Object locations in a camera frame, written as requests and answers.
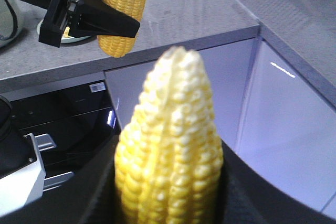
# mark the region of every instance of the kitchen counter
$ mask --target kitchen counter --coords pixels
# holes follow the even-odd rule
[[[20,6],[25,28],[0,48],[0,93],[147,62],[171,45],[199,50],[261,34],[336,106],[335,0],[147,0],[135,46],[120,59],[96,38],[61,48],[39,43],[45,10]]]
[[[55,48],[38,42],[45,10],[19,3],[25,28],[0,49],[0,93],[150,61],[171,45],[204,49],[256,37],[258,23],[235,0],[147,0],[132,51],[112,58],[96,38]]]

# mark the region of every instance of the black oven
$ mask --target black oven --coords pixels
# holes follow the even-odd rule
[[[22,134],[49,134],[56,147],[41,152],[46,178],[76,173],[120,133],[104,81],[11,102]]]

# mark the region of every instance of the countertop edge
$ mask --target countertop edge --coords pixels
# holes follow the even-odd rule
[[[184,46],[186,49],[202,50],[240,40],[255,38],[258,36],[258,33],[259,25],[253,25],[217,35],[181,41],[170,45],[163,45],[140,51],[132,51],[122,58],[106,57],[98,60],[79,62],[73,65],[28,73],[21,76],[13,76],[0,80],[0,93],[11,92],[27,87],[38,86],[50,82],[66,80],[79,76],[85,76],[87,74],[104,72],[107,70],[156,60],[165,50],[169,49],[173,45]]]

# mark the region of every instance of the black cable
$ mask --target black cable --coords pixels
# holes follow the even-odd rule
[[[6,37],[6,36],[3,36],[0,34],[0,40],[9,40],[9,39],[12,39],[16,33],[17,33],[17,28],[18,28],[18,25],[17,25],[17,16],[16,16],[16,13],[14,11],[14,9],[12,8],[11,4],[9,3],[8,0],[4,0],[11,15],[12,15],[12,19],[13,19],[13,30],[12,30],[12,33]]]

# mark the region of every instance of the glossy cabinet door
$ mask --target glossy cabinet door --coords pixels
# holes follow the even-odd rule
[[[217,130],[230,147],[235,146],[254,41],[249,39],[200,51],[213,89]],[[146,73],[153,65],[154,62],[149,62],[106,72],[121,127],[130,122]]]
[[[235,152],[284,193],[321,211],[336,191],[335,110],[265,42],[244,107]]]

